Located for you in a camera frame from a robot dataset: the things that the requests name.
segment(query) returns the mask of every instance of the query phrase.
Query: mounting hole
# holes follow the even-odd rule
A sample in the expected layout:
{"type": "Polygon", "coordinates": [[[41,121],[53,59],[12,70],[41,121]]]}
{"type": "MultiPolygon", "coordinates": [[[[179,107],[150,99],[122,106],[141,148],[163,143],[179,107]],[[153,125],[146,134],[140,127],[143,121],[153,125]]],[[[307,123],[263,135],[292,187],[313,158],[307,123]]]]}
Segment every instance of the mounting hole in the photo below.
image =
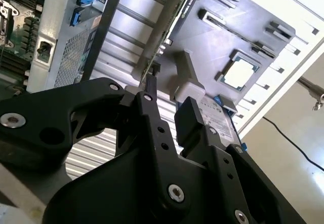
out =
{"type": "Polygon", "coordinates": [[[165,130],[163,128],[161,128],[161,127],[158,127],[157,130],[160,131],[161,133],[165,132],[165,130]]]}
{"type": "Polygon", "coordinates": [[[149,95],[144,95],[144,98],[146,99],[146,100],[148,100],[148,101],[151,101],[152,100],[152,97],[150,97],[149,95]]]}
{"type": "Polygon", "coordinates": [[[115,84],[110,84],[109,87],[114,90],[114,91],[118,91],[119,90],[119,87],[115,84]]]}
{"type": "Polygon", "coordinates": [[[233,175],[230,174],[230,173],[228,173],[227,176],[228,176],[229,179],[233,179],[234,178],[233,175]]]}
{"type": "Polygon", "coordinates": [[[64,141],[64,134],[61,130],[57,128],[44,128],[40,134],[40,139],[45,144],[56,145],[64,141]]]}
{"type": "Polygon", "coordinates": [[[208,162],[203,162],[202,165],[206,168],[209,168],[208,162]]]}
{"type": "Polygon", "coordinates": [[[165,143],[162,143],[161,147],[166,151],[169,149],[169,146],[167,144],[165,144],[165,143]]]}

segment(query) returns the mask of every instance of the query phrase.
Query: green circuit board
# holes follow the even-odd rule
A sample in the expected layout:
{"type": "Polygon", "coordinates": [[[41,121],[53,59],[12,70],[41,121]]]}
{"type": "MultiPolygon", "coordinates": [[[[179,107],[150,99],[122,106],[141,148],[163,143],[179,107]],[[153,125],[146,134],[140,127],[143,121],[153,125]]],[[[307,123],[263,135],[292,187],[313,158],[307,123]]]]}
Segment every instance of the green circuit board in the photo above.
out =
{"type": "Polygon", "coordinates": [[[9,3],[18,10],[19,15],[13,17],[13,31],[8,37],[5,51],[24,60],[32,61],[39,18],[35,17],[32,10],[13,1],[9,3]]]}

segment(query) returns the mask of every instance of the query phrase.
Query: metal panel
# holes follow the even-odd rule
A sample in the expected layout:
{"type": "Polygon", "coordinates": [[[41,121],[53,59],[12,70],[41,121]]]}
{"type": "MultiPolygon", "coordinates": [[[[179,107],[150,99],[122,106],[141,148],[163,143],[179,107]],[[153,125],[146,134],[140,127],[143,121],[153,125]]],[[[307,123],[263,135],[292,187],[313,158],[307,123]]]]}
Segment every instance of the metal panel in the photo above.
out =
{"type": "Polygon", "coordinates": [[[75,2],[76,0],[45,0],[36,47],[39,48],[41,42],[46,42],[52,48],[48,62],[40,60],[38,53],[35,52],[28,80],[28,92],[37,92],[54,87],[66,43],[84,30],[91,29],[96,17],[101,14],[96,9],[91,8],[87,21],[76,27],[71,27],[71,16],[77,7],[75,2]]]}
{"type": "Polygon", "coordinates": [[[154,0],[120,0],[119,4],[154,23],[163,9],[163,5],[154,0]]]}

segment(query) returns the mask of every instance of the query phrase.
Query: silver metal frame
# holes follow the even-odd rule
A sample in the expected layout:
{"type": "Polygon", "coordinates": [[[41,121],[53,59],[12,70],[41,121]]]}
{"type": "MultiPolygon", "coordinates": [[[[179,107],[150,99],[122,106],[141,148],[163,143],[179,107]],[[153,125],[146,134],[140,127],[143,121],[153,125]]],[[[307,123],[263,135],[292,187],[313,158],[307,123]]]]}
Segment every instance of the silver metal frame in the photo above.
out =
{"type": "Polygon", "coordinates": [[[91,8],[88,15],[92,18],[75,27],[70,26],[73,11],[77,7],[76,0],[45,0],[36,47],[39,48],[41,42],[50,44],[50,59],[47,63],[41,61],[35,52],[28,80],[28,92],[54,87],[67,41],[84,30],[91,29],[96,23],[96,17],[101,15],[101,12],[91,8]]]}

